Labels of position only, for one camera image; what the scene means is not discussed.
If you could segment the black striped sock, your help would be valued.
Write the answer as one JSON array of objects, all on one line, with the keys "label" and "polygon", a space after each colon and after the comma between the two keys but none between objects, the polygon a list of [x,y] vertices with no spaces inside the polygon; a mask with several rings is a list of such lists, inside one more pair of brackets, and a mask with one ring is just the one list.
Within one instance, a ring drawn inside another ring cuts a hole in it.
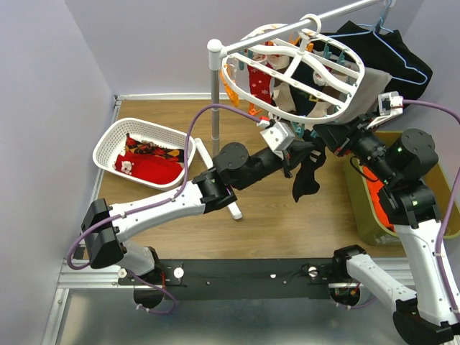
[{"label": "black striped sock", "polygon": [[295,202],[298,202],[302,196],[313,195],[319,191],[320,184],[315,179],[316,170],[310,154],[301,162],[300,169],[295,176],[292,189],[292,195]]},{"label": "black striped sock", "polygon": [[316,137],[313,143],[315,144],[315,149],[311,152],[310,158],[314,163],[315,169],[318,169],[322,167],[326,161],[326,145],[319,137]]}]

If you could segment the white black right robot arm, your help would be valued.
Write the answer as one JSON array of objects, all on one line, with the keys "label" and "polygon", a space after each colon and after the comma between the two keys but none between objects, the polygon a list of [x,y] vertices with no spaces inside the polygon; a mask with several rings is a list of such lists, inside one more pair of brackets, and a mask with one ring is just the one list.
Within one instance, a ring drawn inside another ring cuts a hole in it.
[{"label": "white black right robot arm", "polygon": [[337,249],[332,276],[354,279],[392,312],[392,322],[407,344],[443,344],[459,335],[459,291],[443,245],[445,223],[425,175],[437,164],[431,135],[405,130],[387,146],[363,114],[345,123],[314,125],[337,156],[352,153],[382,182],[379,203],[405,251],[415,287],[400,284],[358,245]]}]

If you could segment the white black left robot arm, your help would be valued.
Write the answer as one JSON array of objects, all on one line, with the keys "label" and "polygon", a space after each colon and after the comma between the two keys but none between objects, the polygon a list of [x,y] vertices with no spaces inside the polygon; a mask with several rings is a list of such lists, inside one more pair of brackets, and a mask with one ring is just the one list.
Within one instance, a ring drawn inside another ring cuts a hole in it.
[{"label": "white black left robot arm", "polygon": [[121,265],[144,284],[159,276],[154,249],[131,241],[138,233],[186,216],[221,210],[235,202],[243,190],[278,170],[290,177],[291,170],[307,160],[315,146],[294,140],[277,156],[266,147],[250,155],[237,142],[225,145],[211,168],[178,189],[130,203],[109,205],[100,198],[92,202],[82,223],[82,233],[93,269]]}]

